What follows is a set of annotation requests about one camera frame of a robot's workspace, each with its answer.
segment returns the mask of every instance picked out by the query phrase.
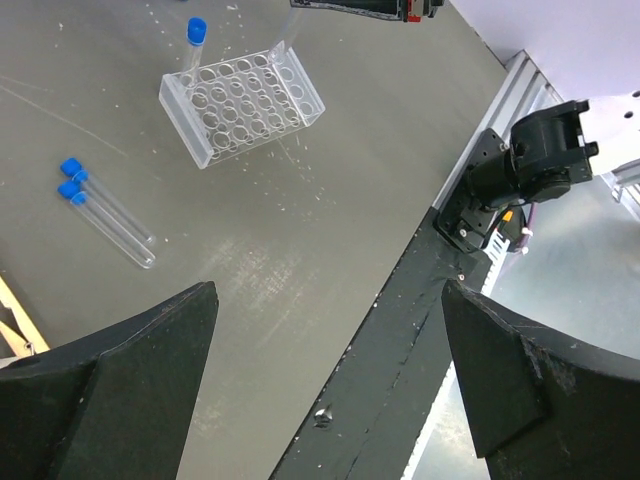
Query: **rack hole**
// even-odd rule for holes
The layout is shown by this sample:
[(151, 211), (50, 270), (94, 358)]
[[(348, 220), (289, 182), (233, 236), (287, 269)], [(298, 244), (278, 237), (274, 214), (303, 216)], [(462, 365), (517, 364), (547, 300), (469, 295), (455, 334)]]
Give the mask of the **rack hole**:
[(220, 75), (222, 75), (223, 77), (228, 77), (229, 75), (233, 75), (233, 72), (234, 72), (233, 67), (228, 63), (224, 63), (220, 65), (218, 67), (218, 71), (220, 72)]
[(265, 57), (264, 55), (256, 55), (253, 58), (253, 63), (255, 63), (256, 66), (258, 67), (265, 67), (269, 64), (269, 61), (267, 60), (267, 57)]
[(283, 67), (280, 69), (280, 75), (282, 76), (282, 78), (285, 79), (285, 81), (290, 82), (291, 80), (293, 80), (293, 72), (291, 71), (290, 68), (287, 67)]
[(304, 96), (304, 92), (299, 85), (292, 85), (290, 91), (293, 98), (301, 99)]
[(267, 110), (273, 105), (273, 102), (271, 102), (271, 99), (266, 95), (262, 95), (258, 98), (258, 105), (260, 105), (260, 108)]
[(294, 127), (300, 125), (300, 117), (298, 116), (298, 112), (296, 112), (293, 108), (287, 108), (284, 111), (284, 117), (287, 121), (291, 122)]
[(249, 90), (253, 92), (257, 92), (262, 88), (262, 84), (260, 83), (260, 80), (258, 80), (255, 77), (251, 77), (247, 83), (249, 85)]
[(202, 122), (209, 128), (216, 128), (218, 126), (218, 117), (216, 117), (213, 113), (205, 113), (202, 116)]
[(231, 141), (226, 133), (217, 132), (213, 135), (213, 142), (220, 148), (229, 148)]
[(227, 99), (227, 93), (221, 88), (212, 88), (211, 99), (214, 102), (222, 103)]
[(269, 115), (268, 120), (273, 127), (278, 128), (280, 125), (282, 125), (282, 117), (277, 113), (272, 113), (271, 115)]
[(200, 80), (202, 80), (203, 82), (213, 82), (215, 78), (216, 74), (210, 68), (203, 68), (202, 70), (200, 70)]
[(287, 94), (284, 93), (282, 90), (278, 90), (277, 92), (275, 92), (274, 98), (276, 99), (276, 102), (278, 102), (281, 105), (287, 100), (289, 100), (289, 97), (287, 97)]
[(251, 65), (249, 60), (244, 59), (238, 60), (238, 63), (236, 65), (238, 67), (238, 70), (240, 70), (241, 72), (248, 72), (253, 68), (253, 65)]
[(191, 97), (191, 103), (193, 103), (193, 106), (198, 110), (203, 110), (207, 107), (208, 100), (206, 95), (195, 93), (193, 97)]
[(235, 122), (238, 118), (238, 112), (236, 112), (235, 108), (226, 107), (222, 111), (222, 118), (224, 118), (227, 122)]
[(267, 127), (262, 120), (252, 120), (251, 130), (253, 130), (258, 135), (263, 135), (267, 131)]
[(251, 116), (255, 113), (256, 109), (253, 106), (253, 103), (245, 101), (245, 102), (242, 102), (242, 104), (240, 105), (240, 111), (245, 115)]
[(244, 93), (244, 88), (238, 82), (234, 82), (231, 84), (231, 95), (234, 97), (241, 97)]
[(249, 131), (244, 127), (235, 127), (232, 133), (236, 140), (241, 142), (246, 142), (249, 138)]
[(304, 115), (311, 115), (313, 113), (313, 107), (311, 106), (310, 103), (304, 102), (300, 104), (300, 111)]
[(271, 70), (265, 70), (264, 81), (267, 85), (273, 87), (278, 84), (278, 77), (276, 77)]

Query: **test tube rack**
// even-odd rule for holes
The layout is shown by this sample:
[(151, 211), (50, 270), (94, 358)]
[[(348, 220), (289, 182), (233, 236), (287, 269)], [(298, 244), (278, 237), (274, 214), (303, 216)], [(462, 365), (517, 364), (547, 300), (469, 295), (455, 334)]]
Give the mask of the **test tube rack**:
[(292, 48), (166, 74), (160, 103), (201, 169), (309, 127), (325, 110)]

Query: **wooden stick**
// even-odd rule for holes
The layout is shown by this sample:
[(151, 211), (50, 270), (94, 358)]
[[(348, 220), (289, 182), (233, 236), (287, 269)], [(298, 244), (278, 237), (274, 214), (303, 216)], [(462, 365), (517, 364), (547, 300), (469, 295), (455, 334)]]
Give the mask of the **wooden stick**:
[[(42, 335), (40, 335), (40, 332), (31, 321), (31, 318), (29, 318), (29, 315), (27, 315), (27, 312), (24, 311), (24, 308), (22, 308), (22, 305), (20, 305), (20, 302), (18, 302), (18, 299), (15, 297), (15, 295), (13, 294), (13, 292), (11, 291), (11, 289), (9, 288), (9, 286), (1, 276), (0, 276), (0, 302), (2, 302), (5, 308), (11, 309), (11, 311), (13, 312), (13, 316), (16, 319), (16, 323), (18, 324), (18, 328), (20, 329), (20, 333), (24, 335), (27, 342), (30, 342), (31, 345), (33, 345), (33, 349), (35, 353), (42, 353), (42, 352), (48, 351), (49, 345), (47, 345), (47, 342), (44, 341), (44, 338), (42, 338)], [(13, 332), (13, 330), (11, 330), (9, 327), (7, 327), (6, 325), (4, 326), (7, 329), (9, 329), (11, 332)], [(0, 330), (4, 335), (5, 339), (7, 339), (7, 342), (9, 343), (9, 346), (11, 346), (11, 349), (14, 350), (13, 346), (11, 345), (11, 342), (15, 341), (15, 338), (12, 337), (12, 340), (10, 340), (5, 335), (5, 329), (0, 328)], [(22, 344), (22, 349), (26, 350), (27, 353), (29, 353), (29, 349), (25, 349), (24, 347), (24, 342)], [(14, 352), (17, 356), (24, 356), (16, 352), (15, 350)]]

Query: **blue-capped test tube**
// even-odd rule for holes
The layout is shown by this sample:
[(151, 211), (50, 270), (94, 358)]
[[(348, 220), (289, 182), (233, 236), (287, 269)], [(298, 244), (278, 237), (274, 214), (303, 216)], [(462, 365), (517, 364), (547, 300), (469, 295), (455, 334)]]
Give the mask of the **blue-capped test tube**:
[(104, 210), (145, 245), (153, 245), (156, 237), (144, 224), (125, 208), (122, 203), (98, 180), (86, 171), (75, 158), (69, 158), (60, 165), (60, 170), (71, 178), (81, 189), (93, 197)]
[(102, 206), (80, 186), (68, 181), (58, 187), (58, 193), (70, 201), (71, 205), (93, 224), (104, 236), (111, 240), (129, 258), (142, 268), (151, 268), (156, 257), (131, 232), (124, 228)]
[(187, 24), (187, 51), (184, 53), (182, 64), (182, 84), (190, 87), (195, 84), (200, 58), (202, 57), (202, 47), (207, 35), (207, 22), (199, 17), (189, 19)]

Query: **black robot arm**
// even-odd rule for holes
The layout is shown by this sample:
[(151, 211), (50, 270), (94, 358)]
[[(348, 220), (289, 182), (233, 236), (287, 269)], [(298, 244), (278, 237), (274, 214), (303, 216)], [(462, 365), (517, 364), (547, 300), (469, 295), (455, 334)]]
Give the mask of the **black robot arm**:
[(506, 207), (556, 199), (591, 180), (598, 145), (584, 142), (580, 123), (588, 110), (588, 101), (571, 101), (532, 113), (511, 128), (508, 144), (485, 131), (436, 220), (440, 233), (475, 251)]

